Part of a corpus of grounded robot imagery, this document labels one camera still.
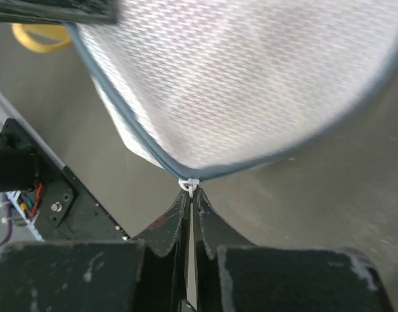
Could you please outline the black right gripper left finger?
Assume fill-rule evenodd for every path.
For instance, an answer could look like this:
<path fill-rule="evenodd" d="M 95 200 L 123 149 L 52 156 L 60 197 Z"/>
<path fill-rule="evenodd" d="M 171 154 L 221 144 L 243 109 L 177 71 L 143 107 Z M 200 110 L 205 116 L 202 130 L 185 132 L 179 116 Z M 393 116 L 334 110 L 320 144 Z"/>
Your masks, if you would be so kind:
<path fill-rule="evenodd" d="M 0 311 L 183 311 L 190 199 L 129 240 L 14 242 L 0 250 Z"/>

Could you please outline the white mesh laundry bag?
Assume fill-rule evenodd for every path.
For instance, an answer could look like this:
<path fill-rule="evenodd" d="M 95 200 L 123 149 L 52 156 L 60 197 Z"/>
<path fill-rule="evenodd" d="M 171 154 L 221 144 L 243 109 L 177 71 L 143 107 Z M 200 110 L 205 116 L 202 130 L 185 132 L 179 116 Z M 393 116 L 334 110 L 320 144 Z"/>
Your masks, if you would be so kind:
<path fill-rule="evenodd" d="M 311 142 L 398 66 L 398 1 L 119 1 L 66 27 L 126 148 L 185 190 Z"/>

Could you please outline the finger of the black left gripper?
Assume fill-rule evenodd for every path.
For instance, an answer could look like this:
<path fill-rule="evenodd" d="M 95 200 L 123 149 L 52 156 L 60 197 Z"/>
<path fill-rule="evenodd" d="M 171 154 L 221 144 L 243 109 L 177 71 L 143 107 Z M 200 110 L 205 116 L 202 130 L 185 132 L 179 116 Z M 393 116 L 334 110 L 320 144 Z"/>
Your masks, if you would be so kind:
<path fill-rule="evenodd" d="M 25 24 L 113 24 L 118 2 L 111 0 L 0 0 L 0 22 Z"/>

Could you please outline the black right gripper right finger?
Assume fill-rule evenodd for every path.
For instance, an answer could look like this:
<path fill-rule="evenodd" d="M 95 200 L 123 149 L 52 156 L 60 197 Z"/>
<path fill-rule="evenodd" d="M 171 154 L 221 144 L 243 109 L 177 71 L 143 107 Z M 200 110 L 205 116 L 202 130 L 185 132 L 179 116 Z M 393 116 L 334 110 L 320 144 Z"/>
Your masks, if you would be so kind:
<path fill-rule="evenodd" d="M 194 193 L 199 311 L 392 311 L 370 260 L 352 248 L 258 246 Z"/>

